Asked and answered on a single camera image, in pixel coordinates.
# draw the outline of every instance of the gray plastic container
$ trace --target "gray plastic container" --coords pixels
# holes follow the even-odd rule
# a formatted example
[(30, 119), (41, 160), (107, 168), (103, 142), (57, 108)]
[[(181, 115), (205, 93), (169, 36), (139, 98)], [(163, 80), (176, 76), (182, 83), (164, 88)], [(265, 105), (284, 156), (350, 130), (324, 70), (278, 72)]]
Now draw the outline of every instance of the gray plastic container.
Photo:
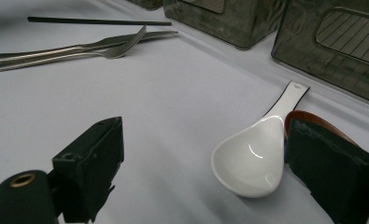
[(147, 10), (155, 10), (163, 5), (163, 0), (128, 0)]
[(274, 32), (284, 0), (163, 0), (167, 18), (181, 21), (239, 49)]
[(369, 0), (289, 0), (272, 56), (369, 102)]

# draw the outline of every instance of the white tablecloth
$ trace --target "white tablecloth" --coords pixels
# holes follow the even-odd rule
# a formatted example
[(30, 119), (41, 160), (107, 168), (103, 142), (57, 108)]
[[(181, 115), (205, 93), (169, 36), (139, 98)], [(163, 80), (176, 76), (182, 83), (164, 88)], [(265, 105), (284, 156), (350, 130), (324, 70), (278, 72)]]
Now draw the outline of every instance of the white tablecloth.
[[(34, 23), (28, 16), (170, 21), (123, 0), (0, 0), (0, 53), (136, 33), (140, 26)], [(274, 62), (275, 34), (238, 50), (177, 21), (117, 60), (90, 58), (0, 73), (0, 183), (49, 172), (51, 158), (95, 122), (122, 116), (125, 161), (96, 223), (332, 223), (285, 167), (277, 191), (244, 199), (210, 168), (214, 147), (262, 117), (290, 80), (311, 87), (297, 109), (369, 151), (369, 104)]]

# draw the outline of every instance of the spoon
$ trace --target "spoon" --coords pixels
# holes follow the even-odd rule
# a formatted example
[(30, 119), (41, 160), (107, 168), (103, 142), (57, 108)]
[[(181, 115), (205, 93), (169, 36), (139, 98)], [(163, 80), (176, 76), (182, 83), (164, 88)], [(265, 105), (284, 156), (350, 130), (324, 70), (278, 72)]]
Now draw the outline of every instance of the spoon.
[(283, 174), (284, 120), (308, 89), (291, 81), (266, 115), (214, 149), (211, 167), (225, 188), (247, 198), (275, 191)]

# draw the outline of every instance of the black chopstick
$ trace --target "black chopstick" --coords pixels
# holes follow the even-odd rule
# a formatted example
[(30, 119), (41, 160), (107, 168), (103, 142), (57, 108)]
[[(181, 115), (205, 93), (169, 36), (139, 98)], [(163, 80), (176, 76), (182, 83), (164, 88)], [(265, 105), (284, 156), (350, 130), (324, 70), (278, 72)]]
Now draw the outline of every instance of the black chopstick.
[(47, 17), (28, 17), (32, 22), (52, 22), (52, 23), (75, 23), (75, 24), (105, 24), (105, 25), (155, 25), (170, 26), (170, 21), (106, 21), (106, 20), (86, 20), (86, 19), (64, 19)]

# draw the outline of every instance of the metal fork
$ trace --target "metal fork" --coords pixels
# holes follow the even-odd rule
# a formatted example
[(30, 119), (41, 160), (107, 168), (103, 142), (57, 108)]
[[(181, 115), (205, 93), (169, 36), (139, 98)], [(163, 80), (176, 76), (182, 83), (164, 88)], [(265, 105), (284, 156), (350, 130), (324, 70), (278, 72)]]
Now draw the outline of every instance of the metal fork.
[(76, 59), (83, 57), (94, 57), (100, 56), (105, 57), (107, 59), (117, 59), (125, 55), (134, 45), (136, 45), (143, 35), (146, 33), (147, 26), (143, 26), (141, 30), (126, 44), (111, 48), (105, 51), (84, 51), (81, 53), (74, 53), (69, 55), (61, 55), (61, 56), (45, 56), (40, 58), (35, 58), (31, 60), (17, 61), (15, 63), (0, 63), (0, 72), (34, 66), (43, 63), (54, 63), (68, 59)]

